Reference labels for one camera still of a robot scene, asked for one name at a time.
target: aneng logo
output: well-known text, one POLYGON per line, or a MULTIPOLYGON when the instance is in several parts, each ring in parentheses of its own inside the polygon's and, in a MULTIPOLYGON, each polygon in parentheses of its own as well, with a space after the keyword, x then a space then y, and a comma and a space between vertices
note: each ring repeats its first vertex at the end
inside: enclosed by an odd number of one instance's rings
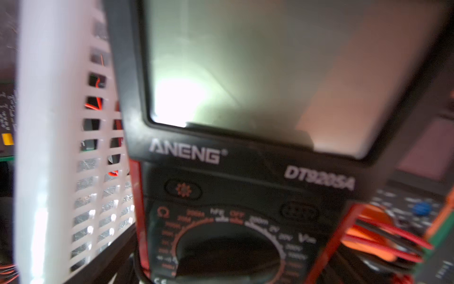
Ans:
POLYGON ((149 151, 162 155, 171 154, 174 157, 183 159, 197 159, 201 162, 209 164, 219 164, 221 155, 228 155, 228 151, 226 149, 219 150, 206 147, 199 148, 196 145, 169 142, 167 140, 161 142, 158 138, 153 138, 149 151))

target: yellow component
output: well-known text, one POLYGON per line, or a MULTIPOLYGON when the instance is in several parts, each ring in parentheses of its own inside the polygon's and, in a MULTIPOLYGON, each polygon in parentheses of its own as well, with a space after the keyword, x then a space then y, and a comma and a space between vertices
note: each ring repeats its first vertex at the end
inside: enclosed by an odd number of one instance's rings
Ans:
POLYGON ((14 145, 13 135, 11 133, 2 133, 1 137, 3 138, 3 144, 6 146, 14 145))

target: orange wire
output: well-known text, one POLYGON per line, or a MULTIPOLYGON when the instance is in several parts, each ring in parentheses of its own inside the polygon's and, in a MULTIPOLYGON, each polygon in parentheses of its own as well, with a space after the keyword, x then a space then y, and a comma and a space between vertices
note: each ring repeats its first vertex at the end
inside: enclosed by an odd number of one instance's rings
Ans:
POLYGON ((1 284, 8 284, 8 283, 11 283, 11 282, 14 281, 14 279, 16 279, 16 278, 18 278, 18 277, 19 277, 19 275, 16 275, 16 276, 14 276, 13 278, 11 278, 10 280, 8 280, 8 281, 6 281, 6 282, 2 282, 1 284))
POLYGON ((379 244, 379 243, 371 241, 369 239, 364 239, 364 238, 356 237, 356 236, 352 236, 352 235, 345 235, 343 240, 344 241, 348 241, 348 242, 354 242, 354 243, 357 243, 357 244, 365 244, 365 245, 368 245, 368 246, 370 246, 372 248, 380 249, 382 251, 386 251, 386 252, 392 253, 392 254, 394 254, 397 257, 400 257, 402 259, 406 259, 406 260, 409 260, 409 261, 412 261, 412 262, 419 263, 419 262, 423 261, 423 259, 420 258, 417 255, 408 254, 408 253, 405 253, 405 252, 403 252, 401 250, 398 250, 398 249, 395 249, 395 248, 392 248, 392 247, 388 247, 388 246, 379 244))

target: selector knob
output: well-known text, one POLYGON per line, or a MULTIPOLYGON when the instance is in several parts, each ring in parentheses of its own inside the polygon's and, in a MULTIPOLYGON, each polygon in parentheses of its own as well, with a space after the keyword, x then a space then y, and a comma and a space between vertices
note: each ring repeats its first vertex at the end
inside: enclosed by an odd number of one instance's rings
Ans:
POLYGON ((178 241, 176 255, 178 283, 264 284, 275 277, 281 263, 270 240, 231 223, 204 224, 189 230, 178 241))

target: ce mark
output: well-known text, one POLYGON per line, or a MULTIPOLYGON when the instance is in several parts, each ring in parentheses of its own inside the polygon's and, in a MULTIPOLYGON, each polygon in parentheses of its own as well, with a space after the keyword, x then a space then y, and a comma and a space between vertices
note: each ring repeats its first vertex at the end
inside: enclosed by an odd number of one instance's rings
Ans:
POLYGON ((165 207, 165 206, 160 206, 158 208, 158 217, 169 218, 170 217, 170 210, 167 207, 165 207))
POLYGON ((153 282, 155 284, 167 284, 167 279, 160 279, 159 277, 156 277, 153 282))

